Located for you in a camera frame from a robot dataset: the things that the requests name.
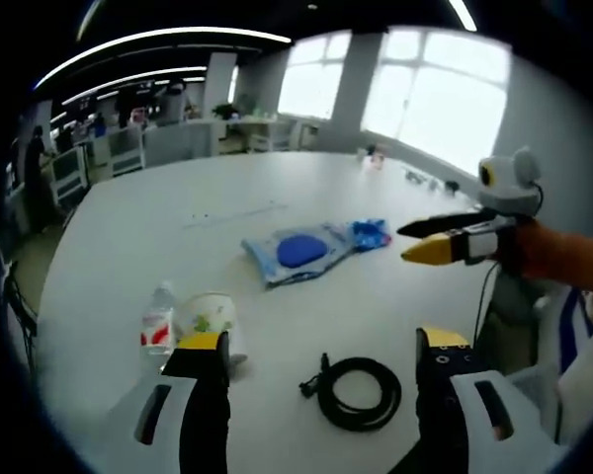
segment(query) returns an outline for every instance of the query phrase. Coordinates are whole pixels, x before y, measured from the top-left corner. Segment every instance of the desk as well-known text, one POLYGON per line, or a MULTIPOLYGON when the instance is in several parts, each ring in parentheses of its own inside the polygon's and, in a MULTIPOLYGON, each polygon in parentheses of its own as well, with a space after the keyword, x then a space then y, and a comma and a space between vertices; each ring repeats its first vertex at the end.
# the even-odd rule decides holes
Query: desk
MULTIPOLYGON (((182 300, 219 290, 237 307, 249 359, 230 388, 229 472, 388 472, 418 438, 415 329, 432 324, 471 339, 489 264, 405 263, 399 255, 413 240, 394 236, 319 279, 265 290, 240 241, 325 220, 384 217, 395 229, 466 208, 404 175, 396 160, 377 171, 349 155, 286 152, 193 160, 95 185, 42 294, 39 384, 57 427, 89 455, 106 413, 140 378, 140 316, 167 278, 182 300), (332 362, 372 357, 396 373, 402 402, 387 426, 343 432, 302 398, 298 384, 323 352, 332 362)), ((341 396, 373 400, 354 375, 337 385, 341 396)))

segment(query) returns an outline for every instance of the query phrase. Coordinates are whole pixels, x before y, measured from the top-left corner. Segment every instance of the ceiling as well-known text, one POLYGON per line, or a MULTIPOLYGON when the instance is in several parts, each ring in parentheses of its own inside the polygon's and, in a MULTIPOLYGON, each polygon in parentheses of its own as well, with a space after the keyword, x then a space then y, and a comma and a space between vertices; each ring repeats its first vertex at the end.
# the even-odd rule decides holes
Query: ceiling
MULTIPOLYGON (((564 78, 593 101, 593 8, 590 8, 593 2, 465 0, 465 3, 480 34, 509 42, 516 54, 564 78)), ((26 46, 34 47, 36 52, 33 64, 20 71, 27 91, 50 69, 79 52, 108 40, 162 28, 241 28, 293 40, 344 29, 356 33, 381 32, 390 25, 462 28, 447 0, 246 0, 242 3, 99 0, 77 41, 82 19, 91 5, 92 0, 41 0, 23 7, 24 15, 18 20, 23 22, 20 31, 29 32, 26 46), (317 8, 308 8, 310 4, 317 8)), ((140 39, 84 58, 43 83, 30 98, 54 98, 60 102, 131 74, 207 66, 215 50, 236 50, 238 63, 245 64, 282 47, 289 45, 221 34, 140 39)))

